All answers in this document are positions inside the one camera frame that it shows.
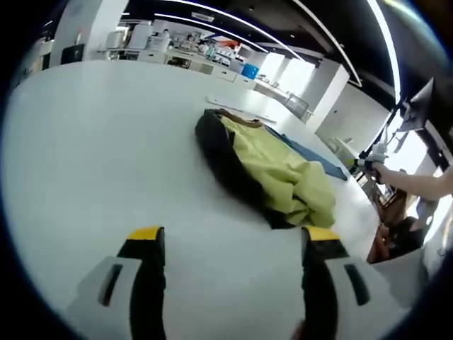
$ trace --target yellow-green fabric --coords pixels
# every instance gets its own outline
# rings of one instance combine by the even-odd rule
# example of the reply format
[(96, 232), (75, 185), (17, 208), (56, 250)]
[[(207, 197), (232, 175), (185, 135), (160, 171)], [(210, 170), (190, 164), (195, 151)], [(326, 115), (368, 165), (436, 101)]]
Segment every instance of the yellow-green fabric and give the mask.
[(318, 227), (332, 226), (335, 196), (319, 162), (306, 161), (264, 127), (247, 127), (227, 117), (221, 119), (235, 133), (234, 151), (249, 174), (263, 186), (269, 208), (286, 214), (292, 225), (308, 216)]

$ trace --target table surface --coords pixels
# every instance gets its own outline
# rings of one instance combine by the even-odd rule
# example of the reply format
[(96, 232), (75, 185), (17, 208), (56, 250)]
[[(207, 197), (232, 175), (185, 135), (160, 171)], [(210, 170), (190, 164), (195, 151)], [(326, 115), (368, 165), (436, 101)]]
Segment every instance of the table surface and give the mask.
[[(1, 159), (6, 218), (23, 265), (56, 311), (132, 230), (163, 225), (169, 339), (289, 338), (304, 316), (300, 231), (272, 231), (215, 181), (194, 133), (213, 107), (206, 96), (272, 116), (276, 130), (341, 166), (282, 104), (177, 67), (79, 62), (13, 92)], [(329, 177), (333, 231), (364, 259), (378, 217), (348, 178)]]

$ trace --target ceiling light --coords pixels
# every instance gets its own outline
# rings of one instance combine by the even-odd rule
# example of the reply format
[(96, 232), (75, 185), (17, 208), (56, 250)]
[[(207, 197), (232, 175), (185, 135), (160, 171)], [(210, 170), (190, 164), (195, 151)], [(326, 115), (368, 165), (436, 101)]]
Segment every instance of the ceiling light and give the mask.
[(226, 34), (229, 34), (235, 38), (238, 38), (238, 39), (241, 39), (242, 41), (245, 41), (246, 43), (258, 48), (259, 50), (263, 51), (263, 52), (266, 52), (266, 53), (269, 53), (269, 51), (267, 51), (265, 48), (262, 48), (260, 45), (257, 45), (255, 44), (254, 42), (251, 42), (250, 40), (247, 40), (245, 38), (242, 38), (240, 37), (239, 35), (237, 34), (234, 34), (232, 32), (229, 32), (227, 30), (224, 30), (223, 28), (219, 28), (219, 27), (216, 27), (216, 26), (213, 26), (213, 25), (210, 25), (209, 23), (203, 23), (201, 21), (196, 21), (196, 20), (192, 20), (192, 19), (189, 19), (189, 18), (182, 18), (180, 16), (170, 16), (168, 14), (162, 14), (162, 13), (155, 13), (154, 14), (155, 16), (161, 16), (161, 17), (164, 17), (164, 18), (172, 18), (172, 19), (177, 19), (177, 20), (183, 20), (183, 21), (188, 21), (189, 23), (196, 23), (198, 25), (203, 25), (203, 26), (206, 26), (206, 27), (209, 27), (209, 28), (213, 28), (215, 30), (219, 30), (220, 32), (223, 32), (223, 33), (226, 33)]
[(229, 17), (231, 19), (234, 19), (234, 20), (236, 20), (236, 21), (238, 21), (240, 23), (243, 23), (244, 25), (247, 25), (248, 27), (252, 27), (254, 30), (257, 30), (259, 33), (261, 33), (265, 37), (275, 41), (278, 45), (280, 45), (280, 46), (284, 47), (286, 50), (290, 51), (291, 54), (293, 54), (297, 59), (304, 60), (300, 55), (298, 55), (295, 51), (293, 51), (291, 48), (286, 46), (283, 42), (281, 42), (277, 38), (273, 37), (269, 33), (267, 33), (264, 30), (262, 30), (261, 28), (258, 28), (255, 25), (252, 25), (251, 23), (248, 23), (247, 21), (242, 20), (241, 18), (238, 18), (237, 16), (233, 16), (233, 15), (227, 13), (227, 12), (220, 11), (219, 9), (212, 8), (212, 7), (209, 7), (209, 6), (206, 6), (206, 5), (202, 5), (202, 4), (197, 4), (197, 3), (191, 2), (191, 1), (185, 1), (185, 0), (162, 0), (162, 1), (178, 2), (180, 4), (196, 6), (196, 7), (200, 7), (201, 9), (207, 9), (208, 11), (213, 11), (215, 13), (222, 14), (223, 16), (227, 16), (227, 17)]
[(398, 58), (396, 57), (395, 45), (391, 39), (389, 26), (387, 25), (384, 14), (382, 13), (376, 0), (367, 0), (367, 2), (376, 17), (377, 23), (381, 28), (382, 35), (384, 36), (385, 45), (387, 46), (387, 51), (389, 52), (391, 71), (394, 78), (395, 102), (399, 103), (401, 99), (401, 80), (399, 78)]
[(349, 68), (352, 71), (352, 74), (354, 75), (354, 78), (356, 81), (350, 80), (350, 82), (354, 83), (355, 85), (362, 87), (362, 82), (360, 81), (359, 75), (357, 74), (357, 71), (355, 71), (355, 68), (352, 65), (352, 62), (349, 60), (348, 56), (346, 55), (345, 51), (343, 48), (341, 48), (340, 44), (338, 41), (335, 39), (335, 37), (332, 35), (332, 33), (327, 29), (327, 27), (321, 22), (321, 20), (318, 19), (317, 16), (313, 14), (312, 11), (309, 10), (307, 6), (305, 6), (302, 2), (299, 0), (292, 0), (295, 4), (297, 4), (301, 9), (303, 9), (309, 16), (312, 18), (318, 26), (323, 30), (325, 34), (332, 40), (332, 43), (337, 47), (338, 51), (340, 51), (341, 55), (343, 58), (346, 60), (346, 63), (349, 65)]

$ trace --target person's arm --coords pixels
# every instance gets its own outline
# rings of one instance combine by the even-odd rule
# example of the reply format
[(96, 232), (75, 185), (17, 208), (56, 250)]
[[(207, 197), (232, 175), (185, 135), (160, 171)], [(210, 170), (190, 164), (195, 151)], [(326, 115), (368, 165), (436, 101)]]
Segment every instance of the person's arm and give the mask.
[(382, 183), (427, 200), (438, 200), (453, 193), (452, 168), (448, 168), (441, 177), (436, 178), (392, 171), (380, 163), (373, 163), (373, 167), (381, 174)]

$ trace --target white cabinet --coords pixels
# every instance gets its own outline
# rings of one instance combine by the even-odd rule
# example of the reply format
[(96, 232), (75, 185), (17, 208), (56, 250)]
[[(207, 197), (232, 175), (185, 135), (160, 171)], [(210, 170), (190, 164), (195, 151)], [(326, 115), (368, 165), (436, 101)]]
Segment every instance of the white cabinet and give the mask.
[(156, 64), (164, 64), (166, 54), (157, 51), (141, 51), (137, 60), (139, 62), (153, 62)]
[(234, 79), (235, 84), (240, 84), (241, 86), (245, 87), (246, 89), (253, 90), (255, 88), (255, 81), (243, 76), (242, 74), (237, 74), (236, 78)]
[(225, 69), (223, 67), (214, 67), (211, 75), (231, 82), (233, 82), (234, 78), (236, 77), (235, 72), (229, 71), (228, 69)]

